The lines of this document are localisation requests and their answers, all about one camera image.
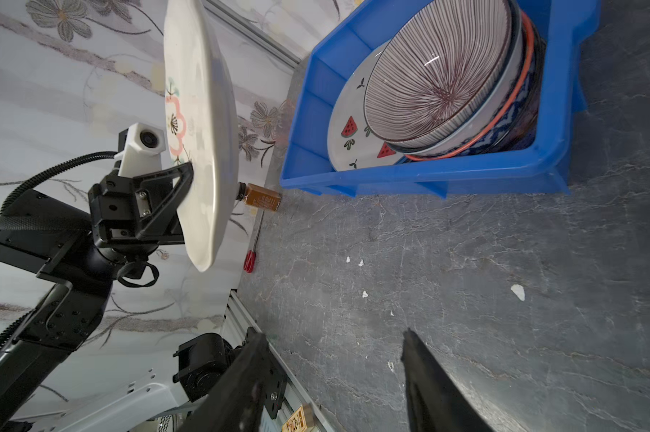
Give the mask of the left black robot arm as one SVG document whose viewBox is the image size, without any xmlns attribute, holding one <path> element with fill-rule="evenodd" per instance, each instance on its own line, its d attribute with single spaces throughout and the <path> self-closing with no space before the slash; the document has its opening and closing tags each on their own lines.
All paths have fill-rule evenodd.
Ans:
<svg viewBox="0 0 650 432">
<path fill-rule="evenodd" d="M 70 169 L 109 158 L 96 152 L 51 167 L 18 185 L 0 210 L 0 263 L 51 283 L 30 311 L 0 334 L 0 429 L 46 378 L 100 325 L 114 284 L 141 288 L 149 257 L 181 245 L 177 209 L 193 166 L 134 177 L 116 167 L 89 191 L 82 212 L 38 191 Z"/>
</svg>

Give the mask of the watermelon pattern plate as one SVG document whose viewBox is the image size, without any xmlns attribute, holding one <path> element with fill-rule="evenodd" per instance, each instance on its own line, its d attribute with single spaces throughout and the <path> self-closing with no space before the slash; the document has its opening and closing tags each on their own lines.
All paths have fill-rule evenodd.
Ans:
<svg viewBox="0 0 650 432">
<path fill-rule="evenodd" d="M 328 125 L 328 156 L 335 171 L 386 167 L 407 161 L 376 137 L 364 118 L 364 94 L 368 78 L 386 45 L 384 43 L 354 71 L 335 103 Z"/>
</svg>

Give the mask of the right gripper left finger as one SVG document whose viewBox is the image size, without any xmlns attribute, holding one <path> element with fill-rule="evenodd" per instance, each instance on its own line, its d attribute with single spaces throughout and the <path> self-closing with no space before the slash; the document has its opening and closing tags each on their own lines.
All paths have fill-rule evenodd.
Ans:
<svg viewBox="0 0 650 432">
<path fill-rule="evenodd" d="M 180 430 L 258 431 L 269 383 L 269 355 L 265 335 L 252 327 L 235 348 L 216 333 L 180 346 L 175 381 L 190 401 L 204 399 Z"/>
</svg>

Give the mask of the cream bird pattern plate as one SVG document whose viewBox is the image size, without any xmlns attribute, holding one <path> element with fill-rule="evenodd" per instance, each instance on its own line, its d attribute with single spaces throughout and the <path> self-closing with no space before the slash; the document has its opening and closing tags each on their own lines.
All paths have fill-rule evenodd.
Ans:
<svg viewBox="0 0 650 432">
<path fill-rule="evenodd" d="M 177 213 L 189 259 L 204 272 L 218 257 L 238 194 L 233 84 L 200 1 L 170 1 L 164 28 L 166 135 L 193 181 Z"/>
</svg>

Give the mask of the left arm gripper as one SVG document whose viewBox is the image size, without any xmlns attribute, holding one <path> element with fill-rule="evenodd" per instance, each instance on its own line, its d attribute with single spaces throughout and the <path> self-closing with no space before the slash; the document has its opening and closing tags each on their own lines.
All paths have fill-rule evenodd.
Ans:
<svg viewBox="0 0 650 432">
<path fill-rule="evenodd" d="M 94 245 L 146 257 L 160 246 L 184 244 L 177 211 L 193 176 L 190 162 L 134 178 L 105 176 L 89 191 Z"/>
</svg>

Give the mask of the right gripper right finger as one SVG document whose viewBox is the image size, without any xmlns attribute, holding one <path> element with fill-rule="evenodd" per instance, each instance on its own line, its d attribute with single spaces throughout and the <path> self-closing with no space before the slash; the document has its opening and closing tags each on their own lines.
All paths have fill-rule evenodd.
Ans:
<svg viewBox="0 0 650 432">
<path fill-rule="evenodd" d="M 411 431 L 490 431 L 420 337 L 403 333 L 402 363 Z"/>
</svg>

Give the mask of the red patterned bowl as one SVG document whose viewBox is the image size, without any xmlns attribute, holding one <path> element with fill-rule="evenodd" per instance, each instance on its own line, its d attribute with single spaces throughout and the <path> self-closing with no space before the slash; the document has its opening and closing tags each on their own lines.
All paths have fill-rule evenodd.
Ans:
<svg viewBox="0 0 650 432">
<path fill-rule="evenodd" d="M 521 36 L 517 38 L 498 84 L 468 121 L 438 144 L 408 154 L 414 162 L 466 156 L 485 150 L 505 138 L 526 104 L 537 68 L 537 32 L 525 13 L 520 13 Z"/>
</svg>

